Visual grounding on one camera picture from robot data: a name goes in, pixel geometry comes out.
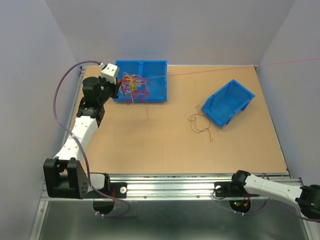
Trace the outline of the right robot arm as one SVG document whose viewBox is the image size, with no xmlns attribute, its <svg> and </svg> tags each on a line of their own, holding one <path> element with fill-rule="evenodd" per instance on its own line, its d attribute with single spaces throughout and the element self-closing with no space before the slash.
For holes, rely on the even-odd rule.
<svg viewBox="0 0 320 240">
<path fill-rule="evenodd" d="M 300 219 L 320 222 L 320 186 L 317 184 L 293 186 L 269 180 L 266 173 L 258 177 L 238 170 L 230 181 L 215 182 L 212 197 L 216 200 L 240 198 L 230 207 L 243 215 L 249 212 L 250 197 L 265 197 L 299 209 Z"/>
</svg>

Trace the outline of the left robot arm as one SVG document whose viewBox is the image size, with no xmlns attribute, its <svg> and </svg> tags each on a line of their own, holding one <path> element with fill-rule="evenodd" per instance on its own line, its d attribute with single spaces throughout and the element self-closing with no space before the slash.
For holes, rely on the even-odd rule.
<svg viewBox="0 0 320 240">
<path fill-rule="evenodd" d="M 73 129 L 54 158 L 43 164 L 47 194 L 51 198 L 84 199 L 95 191 L 100 197 L 111 193 L 106 173 L 90 173 L 81 161 L 88 162 L 85 149 L 99 128 L 105 114 L 104 104 L 118 98 L 119 83 L 114 76 L 87 77 L 82 82 L 83 97 L 78 106 Z"/>
</svg>

